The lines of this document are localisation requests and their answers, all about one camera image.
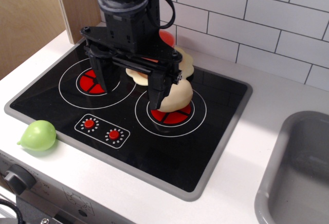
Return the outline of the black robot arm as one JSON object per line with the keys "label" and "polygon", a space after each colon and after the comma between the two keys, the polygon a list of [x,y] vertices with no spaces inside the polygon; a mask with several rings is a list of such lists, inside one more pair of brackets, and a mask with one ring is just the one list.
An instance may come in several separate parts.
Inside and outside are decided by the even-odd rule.
{"label": "black robot arm", "polygon": [[[170,6],[172,0],[165,0]],[[120,69],[147,75],[151,109],[159,109],[181,79],[182,55],[160,37],[159,0],[98,0],[104,27],[84,27],[85,52],[103,90],[110,92]]]}

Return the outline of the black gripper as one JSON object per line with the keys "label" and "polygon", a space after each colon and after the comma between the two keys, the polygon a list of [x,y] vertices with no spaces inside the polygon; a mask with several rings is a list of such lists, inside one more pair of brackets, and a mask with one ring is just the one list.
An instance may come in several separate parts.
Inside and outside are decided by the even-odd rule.
{"label": "black gripper", "polygon": [[[171,8],[172,0],[166,0]],[[150,109],[160,109],[172,84],[181,79],[179,63],[182,56],[173,51],[169,61],[151,61],[141,55],[146,42],[161,29],[170,27],[175,15],[166,25],[160,25],[159,0],[98,0],[105,15],[105,27],[84,27],[85,51],[98,83],[111,92],[119,81],[119,67],[139,71],[148,76]]]}

